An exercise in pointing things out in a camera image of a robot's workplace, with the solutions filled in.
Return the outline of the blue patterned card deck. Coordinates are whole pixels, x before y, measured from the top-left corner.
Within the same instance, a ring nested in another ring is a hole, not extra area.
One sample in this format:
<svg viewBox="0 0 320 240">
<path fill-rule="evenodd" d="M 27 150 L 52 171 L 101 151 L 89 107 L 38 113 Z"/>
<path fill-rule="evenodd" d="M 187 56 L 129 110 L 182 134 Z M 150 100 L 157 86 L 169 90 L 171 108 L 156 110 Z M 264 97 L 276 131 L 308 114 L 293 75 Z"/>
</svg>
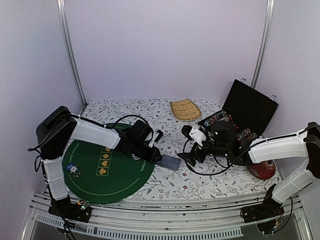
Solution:
<svg viewBox="0 0 320 240">
<path fill-rule="evenodd" d="M 180 166 L 181 160 L 177 157 L 162 155 L 162 160 L 158 161 L 156 164 L 162 168 L 177 171 Z"/>
</svg>

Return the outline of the white dealer button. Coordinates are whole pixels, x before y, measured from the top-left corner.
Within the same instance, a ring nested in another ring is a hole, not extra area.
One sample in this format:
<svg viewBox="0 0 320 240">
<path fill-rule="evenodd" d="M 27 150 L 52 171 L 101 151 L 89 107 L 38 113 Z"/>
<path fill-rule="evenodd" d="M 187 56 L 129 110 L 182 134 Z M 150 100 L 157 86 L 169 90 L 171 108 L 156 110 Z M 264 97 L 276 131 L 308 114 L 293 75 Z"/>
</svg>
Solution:
<svg viewBox="0 0 320 240">
<path fill-rule="evenodd" d="M 132 155 L 132 158 L 135 160 L 135 161 L 138 161 L 140 158 L 135 156 L 134 154 Z"/>
</svg>

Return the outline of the poker chip stack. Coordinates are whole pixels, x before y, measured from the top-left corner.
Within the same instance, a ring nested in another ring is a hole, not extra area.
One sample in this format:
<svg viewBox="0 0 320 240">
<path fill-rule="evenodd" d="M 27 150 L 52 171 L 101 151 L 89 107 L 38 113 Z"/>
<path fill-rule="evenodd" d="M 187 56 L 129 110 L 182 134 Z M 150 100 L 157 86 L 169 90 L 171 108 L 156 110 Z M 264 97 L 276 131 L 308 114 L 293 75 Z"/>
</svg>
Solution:
<svg viewBox="0 0 320 240">
<path fill-rule="evenodd" d="M 82 172 L 79 170 L 77 166 L 72 166 L 69 169 L 69 172 L 74 178 L 79 178 L 82 175 Z"/>
</svg>

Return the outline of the blue small blind button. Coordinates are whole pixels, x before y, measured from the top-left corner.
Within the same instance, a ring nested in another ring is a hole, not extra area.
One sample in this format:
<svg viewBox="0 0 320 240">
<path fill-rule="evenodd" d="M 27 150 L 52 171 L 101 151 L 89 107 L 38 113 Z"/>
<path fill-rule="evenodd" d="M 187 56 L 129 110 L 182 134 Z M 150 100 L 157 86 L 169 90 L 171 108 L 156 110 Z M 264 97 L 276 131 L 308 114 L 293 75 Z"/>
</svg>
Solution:
<svg viewBox="0 0 320 240">
<path fill-rule="evenodd" d="M 69 163 L 67 166 L 66 166 L 66 169 L 67 171 L 70 171 L 75 165 L 73 163 Z"/>
</svg>

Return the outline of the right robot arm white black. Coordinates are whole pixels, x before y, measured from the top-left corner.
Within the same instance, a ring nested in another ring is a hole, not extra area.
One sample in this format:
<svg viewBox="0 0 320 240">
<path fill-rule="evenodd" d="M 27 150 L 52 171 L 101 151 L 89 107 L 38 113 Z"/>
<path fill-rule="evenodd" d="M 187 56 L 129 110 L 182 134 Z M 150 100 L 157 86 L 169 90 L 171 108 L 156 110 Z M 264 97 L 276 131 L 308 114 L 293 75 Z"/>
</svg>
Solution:
<svg viewBox="0 0 320 240">
<path fill-rule="evenodd" d="M 234 125 L 226 121 L 214 123 L 209 130 L 185 125 L 182 134 L 194 141 L 190 152 L 178 154 L 190 170 L 206 156 L 227 158 L 231 164 L 244 166 L 270 160 L 305 159 L 288 177 L 268 190 L 264 203 L 258 208 L 262 218 L 269 218 L 278 206 L 320 178 L 320 126 L 316 122 L 287 135 L 242 142 L 238 141 Z"/>
</svg>

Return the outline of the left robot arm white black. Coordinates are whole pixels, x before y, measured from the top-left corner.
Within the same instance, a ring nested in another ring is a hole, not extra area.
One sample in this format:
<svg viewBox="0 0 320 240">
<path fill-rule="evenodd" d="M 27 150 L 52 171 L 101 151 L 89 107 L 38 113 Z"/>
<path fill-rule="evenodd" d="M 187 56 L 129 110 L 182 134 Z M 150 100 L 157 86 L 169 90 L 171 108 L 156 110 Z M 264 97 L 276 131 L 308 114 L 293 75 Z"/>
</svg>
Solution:
<svg viewBox="0 0 320 240">
<path fill-rule="evenodd" d="M 69 193 L 91 203 L 125 199 L 148 181 L 162 159 L 156 147 L 162 136 L 140 116 L 132 125 L 121 119 L 102 124 L 58 107 L 36 128 L 37 145 L 55 209 L 74 213 Z"/>
</svg>

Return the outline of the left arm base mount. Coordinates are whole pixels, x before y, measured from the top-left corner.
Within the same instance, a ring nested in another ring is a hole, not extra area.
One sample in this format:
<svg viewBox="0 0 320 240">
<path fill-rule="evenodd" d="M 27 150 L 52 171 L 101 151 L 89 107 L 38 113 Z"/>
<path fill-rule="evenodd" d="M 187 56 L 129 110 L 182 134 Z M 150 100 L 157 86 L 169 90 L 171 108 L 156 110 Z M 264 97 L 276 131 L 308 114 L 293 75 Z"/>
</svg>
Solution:
<svg viewBox="0 0 320 240">
<path fill-rule="evenodd" d="M 85 205 L 83 201 L 72 203 L 70 196 L 61 200 L 51 199 L 48 213 L 68 220 L 88 223 L 92 208 Z"/>
</svg>

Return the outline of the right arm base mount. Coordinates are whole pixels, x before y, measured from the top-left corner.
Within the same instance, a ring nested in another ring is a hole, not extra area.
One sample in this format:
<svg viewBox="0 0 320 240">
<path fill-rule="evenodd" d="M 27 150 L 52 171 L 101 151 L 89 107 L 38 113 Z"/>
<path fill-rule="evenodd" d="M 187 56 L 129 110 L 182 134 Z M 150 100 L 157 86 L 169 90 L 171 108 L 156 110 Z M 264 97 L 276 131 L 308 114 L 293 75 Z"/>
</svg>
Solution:
<svg viewBox="0 0 320 240">
<path fill-rule="evenodd" d="M 240 216 L 243 218 L 245 223 L 256 222 L 265 220 L 272 217 L 280 217 L 284 213 L 282 203 L 278 203 L 272 199 L 272 192 L 275 188 L 275 184 L 272 185 L 266 192 L 262 203 L 246 206 L 240 210 Z M 276 232 L 279 225 L 279 220 L 273 219 L 272 221 L 259 223 L 257 229 L 264 235 L 273 234 Z"/>
</svg>

